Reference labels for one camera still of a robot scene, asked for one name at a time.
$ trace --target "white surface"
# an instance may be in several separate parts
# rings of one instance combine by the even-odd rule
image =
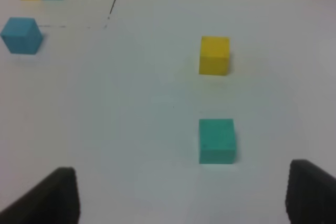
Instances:
[[[53,26],[30,60],[0,44],[0,208],[73,166],[81,224],[288,223],[290,161],[336,174],[335,0],[112,2],[1,0]],[[201,35],[229,76],[197,74]],[[237,164],[197,163],[199,118],[235,120]]]

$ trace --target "wooden block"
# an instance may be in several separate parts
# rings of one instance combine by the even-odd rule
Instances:
[[[232,119],[200,119],[199,163],[233,164],[237,145]]]
[[[203,36],[199,56],[199,74],[227,75],[230,60],[229,38]]]
[[[13,54],[34,55],[42,42],[42,34],[33,18],[10,18],[0,35]]]

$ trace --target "blue cube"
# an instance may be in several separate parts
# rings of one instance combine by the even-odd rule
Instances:
[[[232,119],[200,119],[199,163],[233,164],[237,144]]]
[[[34,55],[42,42],[33,18],[10,18],[0,35],[12,54]]]

